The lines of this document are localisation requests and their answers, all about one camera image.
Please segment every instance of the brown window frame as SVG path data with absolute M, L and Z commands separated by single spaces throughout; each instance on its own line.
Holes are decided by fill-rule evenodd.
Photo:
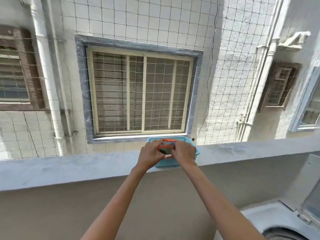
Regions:
M 28 102 L 14 102 L 14 104 L 5 101 L 1 102 L 0 111 L 43 110 L 45 102 L 30 31 L 25 28 L 0 25 L 0 46 L 17 49 L 30 99 Z
M 285 90 L 282 92 L 282 94 L 287 91 L 286 96 L 284 97 L 284 100 L 282 102 L 281 105 L 269 105 L 269 98 L 272 92 L 272 89 L 274 87 L 275 81 L 276 79 L 276 75 L 278 73 L 278 71 L 281 68 L 290 68 L 292 69 L 289 75 L 289 78 L 291 78 L 289 80 L 289 78 L 286 81 L 285 84 Z M 301 71 L 302 68 L 302 64 L 300 63 L 291 63 L 291 62 L 283 62 L 283 61 L 273 61 L 269 70 L 269 74 L 266 80 L 266 84 L 264 86 L 263 92 L 262 92 L 262 96 L 260 99 L 260 103 L 258 106 L 258 112 L 260 112 L 261 110 L 265 109 L 265 108 L 281 108 L 281 109 L 285 109 L 287 107 L 287 104 L 289 102 L 291 93 L 292 93 L 292 89 L 294 88 L 294 85 L 297 81 L 297 78 L 299 76 L 299 73 Z

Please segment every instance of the blue basket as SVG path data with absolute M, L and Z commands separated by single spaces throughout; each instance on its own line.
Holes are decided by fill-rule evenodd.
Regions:
M 162 139 L 174 139 L 177 141 L 185 141 L 185 142 L 188 142 L 194 146 L 192 141 L 189 138 L 184 137 L 184 136 L 150 137 L 147 139 L 146 142 L 157 141 L 157 140 L 162 140 Z M 200 152 L 199 152 L 198 148 L 196 148 L 194 159 L 196 159 L 199 154 L 200 154 Z M 176 165 L 179 165 L 179 164 L 174 158 L 165 158 L 165 159 L 161 160 L 160 162 L 158 162 L 155 166 L 156 167 L 166 167 L 166 166 L 176 166 Z

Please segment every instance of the forearm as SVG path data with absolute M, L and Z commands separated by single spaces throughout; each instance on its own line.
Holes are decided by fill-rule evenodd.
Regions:
M 114 240 L 145 172 L 133 168 L 106 208 L 92 223 L 81 240 Z
M 182 167 L 224 240 L 264 240 L 251 222 L 214 186 L 196 165 Z

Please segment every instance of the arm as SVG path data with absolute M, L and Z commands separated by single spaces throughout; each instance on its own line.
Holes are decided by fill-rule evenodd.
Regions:
M 203 174 L 195 163 L 194 146 L 178 141 L 171 153 L 194 185 L 224 240 L 265 240 L 251 222 Z
M 117 193 L 85 232 L 81 240 L 114 240 L 116 238 L 134 191 L 143 175 L 165 157 L 157 150 L 160 143 L 161 141 L 146 143 L 141 148 L 137 165 L 131 170 Z

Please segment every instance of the balcony ledge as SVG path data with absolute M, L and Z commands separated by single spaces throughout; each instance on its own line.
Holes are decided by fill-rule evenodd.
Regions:
M 198 145 L 199 166 L 320 151 L 320 135 L 258 142 Z M 0 161 L 0 191 L 124 176 L 139 150 Z M 148 172 L 174 167 L 151 168 Z

